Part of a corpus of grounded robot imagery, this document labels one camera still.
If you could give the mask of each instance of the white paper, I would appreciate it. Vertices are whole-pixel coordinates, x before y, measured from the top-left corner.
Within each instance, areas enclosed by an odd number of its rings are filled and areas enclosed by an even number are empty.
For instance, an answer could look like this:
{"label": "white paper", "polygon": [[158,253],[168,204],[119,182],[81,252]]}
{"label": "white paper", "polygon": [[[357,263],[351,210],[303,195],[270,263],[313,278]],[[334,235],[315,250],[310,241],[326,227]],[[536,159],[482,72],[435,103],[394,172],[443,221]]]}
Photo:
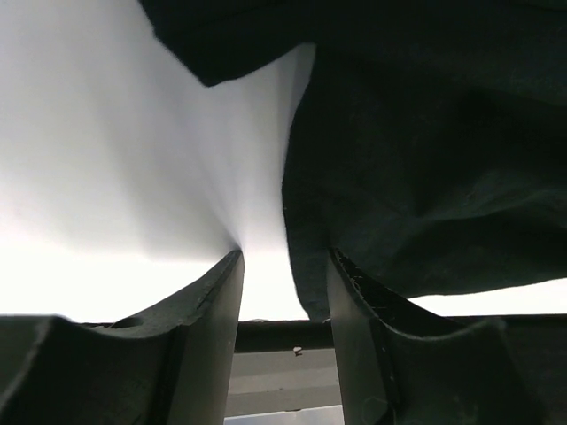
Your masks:
{"label": "white paper", "polygon": [[[118,320],[240,246],[241,320],[305,319],[280,187],[313,55],[207,89],[136,0],[0,0],[0,312]],[[560,286],[467,305],[567,312]]]}

